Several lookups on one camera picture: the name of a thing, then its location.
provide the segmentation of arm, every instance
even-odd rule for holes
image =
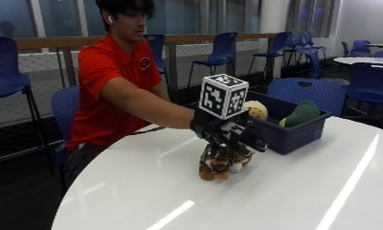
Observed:
[[[113,78],[105,83],[101,97],[116,107],[158,126],[190,128],[194,110],[165,101],[124,78]]]
[[[165,89],[162,83],[158,83],[151,87],[150,92],[159,98],[165,99],[167,102],[170,101],[167,90]]]

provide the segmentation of black hair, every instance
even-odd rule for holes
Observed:
[[[100,13],[105,10],[113,18],[117,18],[117,14],[126,12],[143,12],[149,19],[154,14],[153,0],[96,0]],[[102,20],[105,30],[109,29],[108,23]]]

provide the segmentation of white round table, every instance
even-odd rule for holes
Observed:
[[[383,57],[336,57],[333,62],[352,65],[357,62],[383,64]]]
[[[90,162],[52,230],[383,230],[383,129],[331,117],[320,140],[258,152],[224,181],[199,178],[190,130],[127,136]]]

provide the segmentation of green object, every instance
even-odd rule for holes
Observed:
[[[320,110],[311,100],[303,100],[289,116],[279,122],[282,127],[293,127],[320,116]]]

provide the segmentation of glass wall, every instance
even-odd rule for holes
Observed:
[[[243,33],[244,0],[227,0],[226,4],[226,32]]]
[[[89,36],[104,35],[105,28],[102,18],[98,7],[94,4],[94,0],[84,0],[84,8],[85,8],[88,35]]]
[[[46,36],[80,36],[77,5],[73,0],[40,0]]]
[[[207,32],[210,34],[216,34],[216,20],[218,19],[218,1],[208,0],[208,10],[207,10]]]
[[[36,36],[28,0],[0,0],[0,36]]]
[[[260,31],[262,0],[154,0],[154,3],[155,16],[146,22],[149,34]],[[286,31],[309,31],[313,36],[328,36],[333,7],[335,0],[291,0]],[[82,34],[105,34],[94,0],[0,0],[0,35]]]
[[[259,33],[260,31],[260,7],[262,0],[252,0],[251,7],[251,33]]]
[[[146,22],[149,34],[201,32],[201,0],[155,0],[155,15]]]

